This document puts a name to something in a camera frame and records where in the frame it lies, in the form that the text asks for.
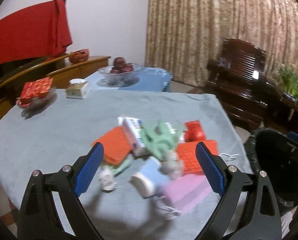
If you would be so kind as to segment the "pink face mask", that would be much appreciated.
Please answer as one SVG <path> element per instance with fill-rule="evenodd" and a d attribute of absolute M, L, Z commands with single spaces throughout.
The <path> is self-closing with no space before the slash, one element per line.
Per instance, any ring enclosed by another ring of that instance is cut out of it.
<path fill-rule="evenodd" d="M 196 207 L 210 192 L 206 176 L 187 174 L 161 187 L 155 205 L 166 220 L 172 220 Z"/>

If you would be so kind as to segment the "red plastic bag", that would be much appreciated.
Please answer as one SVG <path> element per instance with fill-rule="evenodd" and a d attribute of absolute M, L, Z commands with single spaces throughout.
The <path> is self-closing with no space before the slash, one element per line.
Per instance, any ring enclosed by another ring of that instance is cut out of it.
<path fill-rule="evenodd" d="M 184 134 L 185 142 L 204 141 L 206 140 L 205 132 L 201 123 L 196 121 L 188 121 L 185 123 L 186 131 Z"/>

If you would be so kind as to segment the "orange foam net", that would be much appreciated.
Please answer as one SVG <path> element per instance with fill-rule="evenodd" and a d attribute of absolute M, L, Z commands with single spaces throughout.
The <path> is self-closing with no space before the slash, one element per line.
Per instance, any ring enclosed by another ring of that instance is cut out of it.
<path fill-rule="evenodd" d="M 104 148 L 104 160 L 114 166 L 119 166 L 131 152 L 132 148 L 121 126 L 116 126 L 99 139 L 93 141 L 92 146 L 97 142 Z"/>
<path fill-rule="evenodd" d="M 217 142 L 215 140 L 203 141 L 205 146 L 213 155 L 218 155 Z M 204 175 L 204 172 L 196 158 L 196 146 L 198 141 L 186 142 L 179 144 L 176 148 L 179 159 L 183 161 L 183 174 L 199 174 Z"/>

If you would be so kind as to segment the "white tissue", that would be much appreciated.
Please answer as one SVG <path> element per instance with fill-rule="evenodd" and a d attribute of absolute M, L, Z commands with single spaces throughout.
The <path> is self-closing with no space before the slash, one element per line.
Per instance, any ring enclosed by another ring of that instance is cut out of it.
<path fill-rule="evenodd" d="M 179 159 L 176 152 L 168 151 L 165 160 L 161 162 L 160 171 L 168 176 L 170 180 L 176 180 L 183 175 L 184 162 L 182 159 Z"/>

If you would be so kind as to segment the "white blue medicine box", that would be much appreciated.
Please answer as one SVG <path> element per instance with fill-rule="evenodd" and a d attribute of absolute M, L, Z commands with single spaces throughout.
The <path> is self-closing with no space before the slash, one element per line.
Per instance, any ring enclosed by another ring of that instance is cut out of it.
<path fill-rule="evenodd" d="M 132 148 L 132 152 L 136 157 L 149 155 L 145 144 L 141 138 L 142 120 L 132 117 L 118 117 L 118 124 L 122 127 L 124 134 Z"/>

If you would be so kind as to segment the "dark wooden side table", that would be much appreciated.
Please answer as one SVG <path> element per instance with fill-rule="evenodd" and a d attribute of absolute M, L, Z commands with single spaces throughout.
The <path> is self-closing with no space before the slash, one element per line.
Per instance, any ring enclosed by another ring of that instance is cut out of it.
<path fill-rule="evenodd" d="M 283 134 L 289 132 L 298 134 L 298 105 L 283 96 L 270 98 L 263 123 L 265 127 Z"/>

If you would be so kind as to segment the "green potted plant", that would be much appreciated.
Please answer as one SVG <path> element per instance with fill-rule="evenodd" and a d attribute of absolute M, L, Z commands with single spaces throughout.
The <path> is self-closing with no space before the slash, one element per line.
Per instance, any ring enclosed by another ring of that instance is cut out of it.
<path fill-rule="evenodd" d="M 284 92 L 296 99 L 298 105 L 298 74 L 288 65 L 282 64 L 278 67 Z"/>

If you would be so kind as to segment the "small crumpled tissue ball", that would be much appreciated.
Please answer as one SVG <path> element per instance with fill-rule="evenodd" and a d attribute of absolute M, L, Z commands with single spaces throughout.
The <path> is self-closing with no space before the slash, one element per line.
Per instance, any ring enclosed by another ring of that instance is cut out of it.
<path fill-rule="evenodd" d="M 116 189 L 116 182 L 114 180 L 114 175 L 111 172 L 111 169 L 107 166 L 101 169 L 99 175 L 99 182 L 101 185 L 101 190 L 105 192 L 112 192 Z"/>

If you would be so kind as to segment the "small glass dish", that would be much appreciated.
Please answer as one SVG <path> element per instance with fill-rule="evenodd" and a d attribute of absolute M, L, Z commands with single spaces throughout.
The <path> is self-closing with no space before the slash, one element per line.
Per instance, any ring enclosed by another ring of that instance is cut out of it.
<path fill-rule="evenodd" d="M 16 101 L 16 105 L 19 106 L 21 109 L 25 110 L 34 110 L 34 109 L 41 109 L 44 107 L 48 107 L 52 105 L 57 100 L 57 92 L 56 88 L 52 87 L 49 94 L 45 98 L 33 98 L 30 103 L 21 103 L 20 99 Z"/>

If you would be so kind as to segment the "red snack packet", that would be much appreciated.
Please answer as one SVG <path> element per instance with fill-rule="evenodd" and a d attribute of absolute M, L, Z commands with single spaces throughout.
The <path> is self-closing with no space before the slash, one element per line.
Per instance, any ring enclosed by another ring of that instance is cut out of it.
<path fill-rule="evenodd" d="M 27 82 L 21 91 L 17 104 L 21 107 L 27 107 L 34 98 L 44 99 L 50 93 L 53 78 L 45 77 L 36 81 Z"/>

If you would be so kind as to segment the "white tissue box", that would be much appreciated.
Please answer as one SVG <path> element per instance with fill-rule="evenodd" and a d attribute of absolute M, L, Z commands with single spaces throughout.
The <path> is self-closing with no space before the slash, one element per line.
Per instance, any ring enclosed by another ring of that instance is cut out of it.
<path fill-rule="evenodd" d="M 85 99 L 91 90 L 90 82 L 85 79 L 76 78 L 69 81 L 69 86 L 65 90 L 65 94 L 70 99 Z"/>

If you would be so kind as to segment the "wooden TV cabinet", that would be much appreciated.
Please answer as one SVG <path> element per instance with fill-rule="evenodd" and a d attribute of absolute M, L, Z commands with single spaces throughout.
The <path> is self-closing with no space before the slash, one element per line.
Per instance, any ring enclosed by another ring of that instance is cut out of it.
<path fill-rule="evenodd" d="M 108 66 L 110 59 L 110 56 L 90 56 L 84 62 L 66 63 L 65 60 L 71 56 L 72 54 L 64 54 L 52 60 L 41 57 L 0 77 L 0 120 L 15 105 L 26 82 L 52 77 L 53 85 L 64 89 L 71 79 L 85 79 L 100 68 Z"/>

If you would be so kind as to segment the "blue table cloth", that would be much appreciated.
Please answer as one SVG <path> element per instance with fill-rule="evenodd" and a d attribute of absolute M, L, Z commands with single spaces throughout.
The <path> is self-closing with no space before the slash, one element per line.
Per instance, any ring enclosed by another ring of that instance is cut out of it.
<path fill-rule="evenodd" d="M 147 92 L 171 92 L 172 75 L 162 68 L 142 69 L 136 79 L 126 85 L 110 85 L 99 71 L 86 77 L 93 90 L 131 90 Z"/>

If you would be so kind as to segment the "beige patterned curtain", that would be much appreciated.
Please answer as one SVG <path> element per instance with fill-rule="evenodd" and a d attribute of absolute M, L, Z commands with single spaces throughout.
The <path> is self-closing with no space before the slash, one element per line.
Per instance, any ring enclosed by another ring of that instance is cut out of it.
<path fill-rule="evenodd" d="M 149 0 L 145 63 L 203 86 L 207 62 L 234 38 L 266 51 L 265 75 L 279 64 L 298 73 L 296 0 Z"/>

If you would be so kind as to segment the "red apples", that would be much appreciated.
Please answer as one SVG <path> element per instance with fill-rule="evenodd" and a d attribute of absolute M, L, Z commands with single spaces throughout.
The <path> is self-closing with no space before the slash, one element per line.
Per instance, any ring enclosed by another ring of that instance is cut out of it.
<path fill-rule="evenodd" d="M 116 57 L 113 62 L 113 67 L 110 71 L 111 74 L 121 74 L 133 71 L 133 65 L 126 63 L 123 57 Z"/>

